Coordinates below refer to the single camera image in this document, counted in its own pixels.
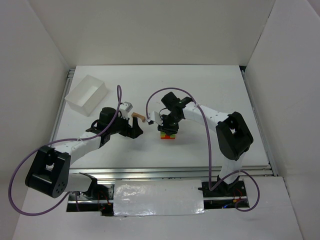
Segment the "green wood arch block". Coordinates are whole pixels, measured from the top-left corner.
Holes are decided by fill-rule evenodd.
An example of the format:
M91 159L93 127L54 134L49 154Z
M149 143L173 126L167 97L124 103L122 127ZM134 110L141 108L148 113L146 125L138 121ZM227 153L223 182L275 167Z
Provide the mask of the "green wood arch block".
M160 138L161 139L175 139L176 135L175 134L168 135L165 132L161 132L160 133Z

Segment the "red rectangular wood block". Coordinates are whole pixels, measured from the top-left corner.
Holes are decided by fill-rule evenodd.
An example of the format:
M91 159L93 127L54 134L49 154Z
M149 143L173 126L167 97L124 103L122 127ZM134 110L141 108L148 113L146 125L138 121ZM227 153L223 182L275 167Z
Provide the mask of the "red rectangular wood block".
M176 137L175 136L169 136L169 135L164 135L164 136L161 136L160 139L161 140L174 140Z

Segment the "white plastic bin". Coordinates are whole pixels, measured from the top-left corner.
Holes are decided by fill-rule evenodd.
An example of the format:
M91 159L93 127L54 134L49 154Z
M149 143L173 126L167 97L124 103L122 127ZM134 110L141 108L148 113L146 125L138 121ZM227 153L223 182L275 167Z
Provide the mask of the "white plastic bin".
M64 99L73 111L88 117L107 93L104 81L86 75Z

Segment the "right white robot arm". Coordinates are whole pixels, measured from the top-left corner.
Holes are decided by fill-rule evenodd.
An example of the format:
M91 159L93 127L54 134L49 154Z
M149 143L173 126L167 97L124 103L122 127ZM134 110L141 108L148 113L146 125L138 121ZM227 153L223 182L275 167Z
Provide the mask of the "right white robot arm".
M223 164L217 177L217 183L208 184L199 190L209 194L215 189L227 194L236 185L240 177L242 161L245 153L254 142L253 136L239 112L224 113L209 107L196 104L191 97L180 99L173 92L167 93L161 102L169 110L169 114L161 114L162 123L158 130L175 135L179 130L181 120L190 120L205 126L208 141L210 131L216 133L219 150L223 156Z

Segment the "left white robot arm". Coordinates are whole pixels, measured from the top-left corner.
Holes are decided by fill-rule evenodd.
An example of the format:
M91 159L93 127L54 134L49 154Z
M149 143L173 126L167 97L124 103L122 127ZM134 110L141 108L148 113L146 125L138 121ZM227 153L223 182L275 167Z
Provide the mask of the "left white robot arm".
M83 192L96 195L103 187L87 173L70 173L70 166L86 154L104 146L114 134L135 139L143 134L137 117L129 123L128 114L133 106L120 104L119 110L104 107L99 118L80 137L55 147L42 146L36 153L25 179L26 186L52 198L63 192Z

